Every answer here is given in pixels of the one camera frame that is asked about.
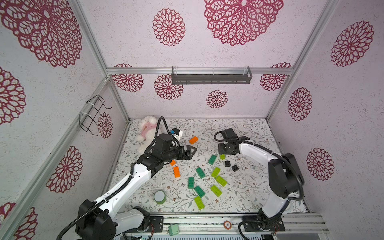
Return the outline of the dark green lego brick top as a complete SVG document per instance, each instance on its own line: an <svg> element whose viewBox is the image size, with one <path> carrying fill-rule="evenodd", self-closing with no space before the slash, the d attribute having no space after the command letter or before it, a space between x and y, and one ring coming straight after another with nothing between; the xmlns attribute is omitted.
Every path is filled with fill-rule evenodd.
<svg viewBox="0 0 384 240"><path fill-rule="evenodd" d="M216 159L217 159L217 155L211 155L211 157L209 158L208 164L213 165Z"/></svg>

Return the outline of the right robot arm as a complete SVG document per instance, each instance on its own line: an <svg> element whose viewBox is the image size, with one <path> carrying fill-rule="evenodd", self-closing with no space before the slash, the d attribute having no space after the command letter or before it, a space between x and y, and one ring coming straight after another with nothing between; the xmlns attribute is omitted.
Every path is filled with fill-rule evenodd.
<svg viewBox="0 0 384 240"><path fill-rule="evenodd" d="M239 234L248 238L242 231L249 225L258 231L278 231L282 215L291 202L304 198L305 183L297 160L292 154L280 155L263 147L245 136L238 137L232 128L214 134L219 143L219 154L242 154L268 168L268 183L271 189L267 202L253 218L244 219L238 225Z"/></svg>

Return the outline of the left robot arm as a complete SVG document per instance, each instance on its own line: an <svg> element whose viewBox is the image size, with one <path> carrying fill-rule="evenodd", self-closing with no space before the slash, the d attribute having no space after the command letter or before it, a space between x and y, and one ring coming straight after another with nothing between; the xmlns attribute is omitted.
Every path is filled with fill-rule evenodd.
<svg viewBox="0 0 384 240"><path fill-rule="evenodd" d="M131 165L130 172L93 202L85 200L79 207L77 218L58 234L58 240L71 228L75 228L76 234L83 240L112 240L130 229L147 227L150 217L147 211L135 207L120 214L119 210L165 164L173 160L189 161L197 152L195 147L180 144L183 133L179 129L166 128L166 133L160 134L161 123L167 123L164 117L159 117L152 142Z"/></svg>

